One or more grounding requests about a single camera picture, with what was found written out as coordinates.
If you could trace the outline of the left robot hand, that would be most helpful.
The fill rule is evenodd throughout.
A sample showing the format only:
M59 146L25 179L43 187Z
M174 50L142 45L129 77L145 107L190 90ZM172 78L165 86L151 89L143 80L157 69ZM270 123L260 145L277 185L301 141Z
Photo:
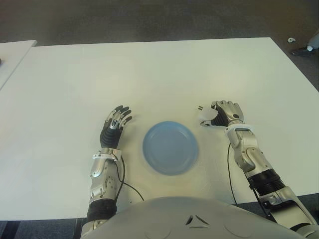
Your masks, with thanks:
M100 133L102 148L118 148L124 126L133 118L131 112L130 107L120 105L109 113Z

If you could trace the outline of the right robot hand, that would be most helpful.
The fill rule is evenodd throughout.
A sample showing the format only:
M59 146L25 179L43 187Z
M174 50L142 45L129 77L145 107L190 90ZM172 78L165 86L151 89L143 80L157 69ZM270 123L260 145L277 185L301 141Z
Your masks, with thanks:
M211 119L202 119L201 126L223 126L228 127L236 123L244 123L244 115L240 106L232 101L213 101L211 110L214 110L217 115Z

